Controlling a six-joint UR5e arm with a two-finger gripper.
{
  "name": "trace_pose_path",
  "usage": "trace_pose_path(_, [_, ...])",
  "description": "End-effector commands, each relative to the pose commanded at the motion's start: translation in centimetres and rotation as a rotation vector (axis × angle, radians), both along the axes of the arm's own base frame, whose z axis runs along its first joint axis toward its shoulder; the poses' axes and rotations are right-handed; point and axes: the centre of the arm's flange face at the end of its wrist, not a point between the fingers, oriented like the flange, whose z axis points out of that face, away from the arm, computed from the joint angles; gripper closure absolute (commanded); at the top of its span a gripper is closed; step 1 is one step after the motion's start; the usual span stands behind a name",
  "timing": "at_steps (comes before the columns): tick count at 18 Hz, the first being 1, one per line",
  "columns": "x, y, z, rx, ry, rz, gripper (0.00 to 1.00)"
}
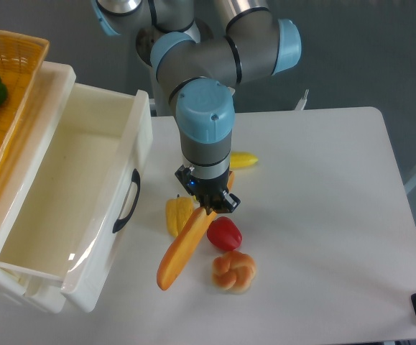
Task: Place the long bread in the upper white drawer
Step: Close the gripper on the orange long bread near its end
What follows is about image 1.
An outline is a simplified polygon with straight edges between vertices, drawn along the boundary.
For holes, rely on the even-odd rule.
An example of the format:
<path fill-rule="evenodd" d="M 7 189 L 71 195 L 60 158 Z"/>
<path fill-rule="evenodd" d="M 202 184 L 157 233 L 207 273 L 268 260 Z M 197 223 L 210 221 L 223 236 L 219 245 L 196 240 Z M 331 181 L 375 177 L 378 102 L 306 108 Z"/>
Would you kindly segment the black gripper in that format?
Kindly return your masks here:
<path fill-rule="evenodd" d="M 232 172 L 227 170 L 214 179 L 197 178 L 192 174 L 189 167 L 183 165 L 175 172 L 176 178 L 190 196 L 195 196 L 200 207 L 204 208 L 207 214 L 233 213 L 240 204 L 240 199 L 230 192 Z"/>

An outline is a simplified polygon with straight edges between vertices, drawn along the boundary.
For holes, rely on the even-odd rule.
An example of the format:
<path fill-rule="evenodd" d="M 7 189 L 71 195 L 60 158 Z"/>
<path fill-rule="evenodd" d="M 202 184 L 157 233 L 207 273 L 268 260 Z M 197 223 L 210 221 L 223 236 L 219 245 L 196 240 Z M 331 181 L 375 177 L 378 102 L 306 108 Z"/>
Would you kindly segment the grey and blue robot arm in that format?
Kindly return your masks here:
<path fill-rule="evenodd" d="M 180 133 L 183 164 L 176 177 L 207 212 L 230 213 L 239 199 L 228 186 L 235 121 L 232 89 L 297 65 L 296 25 L 273 17 L 265 1 L 217 1 L 225 34 L 205 40 L 193 1 L 94 1 L 107 35 L 133 29 L 141 60 Z"/>

